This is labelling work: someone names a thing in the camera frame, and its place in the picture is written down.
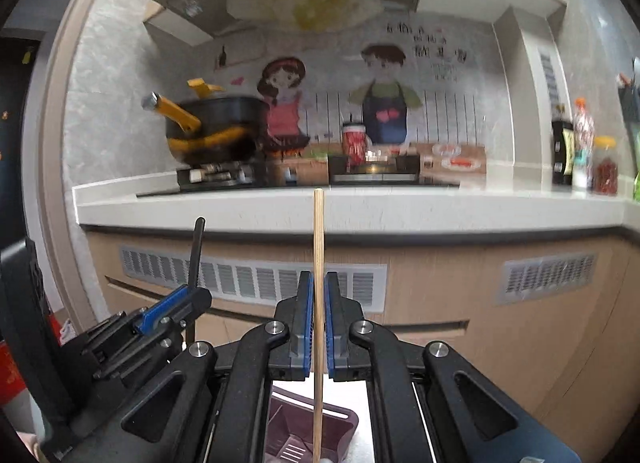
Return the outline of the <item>black handled steel spoon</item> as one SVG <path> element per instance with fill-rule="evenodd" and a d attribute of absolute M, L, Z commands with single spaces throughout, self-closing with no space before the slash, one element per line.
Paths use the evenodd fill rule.
<path fill-rule="evenodd" d="M 198 219 L 195 220 L 189 263 L 189 289 L 195 289 L 195 287 L 198 287 L 198 274 L 200 273 L 200 262 L 205 225 L 206 220 L 204 217 L 198 217 Z M 190 327 L 185 327 L 184 333 L 186 333 L 186 345 L 190 346 L 195 342 L 195 323 Z"/>

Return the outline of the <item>long grey vent grille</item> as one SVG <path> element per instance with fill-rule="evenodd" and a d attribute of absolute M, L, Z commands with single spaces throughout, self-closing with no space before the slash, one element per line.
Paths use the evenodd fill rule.
<path fill-rule="evenodd" d="M 159 287 L 175 289 L 186 284 L 190 273 L 190 255 L 119 247 L 124 275 Z M 273 306 L 296 295 L 298 280 L 314 265 L 297 261 L 253 261 L 202 255 L 198 285 L 222 301 Z M 327 272 L 337 274 L 341 294 L 355 299 L 367 313 L 382 313 L 387 285 L 386 264 L 327 264 Z"/>

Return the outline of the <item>maroon plastic utensil holder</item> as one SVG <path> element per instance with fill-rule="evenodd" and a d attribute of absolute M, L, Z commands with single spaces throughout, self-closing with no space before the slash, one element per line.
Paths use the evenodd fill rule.
<path fill-rule="evenodd" d="M 337 405 L 323 405 L 321 462 L 341 462 L 359 425 L 358 415 Z M 264 462 L 311 462 L 314 401 L 272 387 Z"/>

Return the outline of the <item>red box on floor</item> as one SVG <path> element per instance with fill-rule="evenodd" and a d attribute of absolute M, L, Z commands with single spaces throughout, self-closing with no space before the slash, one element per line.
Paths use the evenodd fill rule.
<path fill-rule="evenodd" d="M 11 355 L 8 343 L 1 337 L 0 342 L 0 403 L 7 405 L 26 389 L 23 377 Z"/>

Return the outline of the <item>gas stove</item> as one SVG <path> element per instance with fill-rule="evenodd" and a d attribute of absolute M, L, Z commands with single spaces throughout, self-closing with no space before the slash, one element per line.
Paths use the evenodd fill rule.
<path fill-rule="evenodd" d="M 177 186 L 141 192 L 141 197 L 250 189 L 323 188 L 324 186 L 438 186 L 457 188 L 421 174 L 416 154 L 392 155 L 356 164 L 347 155 L 325 158 L 279 158 L 245 163 L 209 164 L 179 169 Z"/>

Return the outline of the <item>black yellow cooking pot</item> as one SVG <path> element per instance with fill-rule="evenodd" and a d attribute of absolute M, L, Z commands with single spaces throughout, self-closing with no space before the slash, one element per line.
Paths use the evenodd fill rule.
<path fill-rule="evenodd" d="M 256 156 L 266 130 L 269 105 L 245 94 L 194 78 L 192 99 L 174 102 L 152 91 L 141 102 L 146 111 L 165 119 L 169 152 L 178 162 L 198 167 L 247 162 Z"/>

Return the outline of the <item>small grey vent grille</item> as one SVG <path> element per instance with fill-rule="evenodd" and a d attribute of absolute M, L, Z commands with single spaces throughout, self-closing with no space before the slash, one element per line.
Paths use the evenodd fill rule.
<path fill-rule="evenodd" d="M 595 253 L 577 253 L 507 261 L 497 301 L 514 304 L 586 287 L 592 282 L 597 259 Z"/>

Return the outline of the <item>dark sauce bottle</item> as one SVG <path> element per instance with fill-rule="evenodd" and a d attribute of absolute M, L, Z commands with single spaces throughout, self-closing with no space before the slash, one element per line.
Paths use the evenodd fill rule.
<path fill-rule="evenodd" d="M 575 158 L 575 131 L 565 105 L 560 103 L 553 107 L 552 119 L 552 182 L 555 186 L 571 186 L 573 184 L 573 167 Z"/>

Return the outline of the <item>orange capped clear bottle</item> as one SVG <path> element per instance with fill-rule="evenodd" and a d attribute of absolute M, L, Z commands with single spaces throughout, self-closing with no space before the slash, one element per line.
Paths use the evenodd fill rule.
<path fill-rule="evenodd" d="M 574 112 L 575 156 L 573 184 L 576 189 L 590 191 L 592 187 L 592 149 L 594 123 L 585 98 L 577 98 Z"/>

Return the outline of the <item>yellow lid jar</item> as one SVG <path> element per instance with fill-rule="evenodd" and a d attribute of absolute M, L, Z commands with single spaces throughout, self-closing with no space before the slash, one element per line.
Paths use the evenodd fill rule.
<path fill-rule="evenodd" d="M 597 136 L 593 140 L 592 191 L 600 195 L 617 194 L 617 143 L 613 137 Z"/>

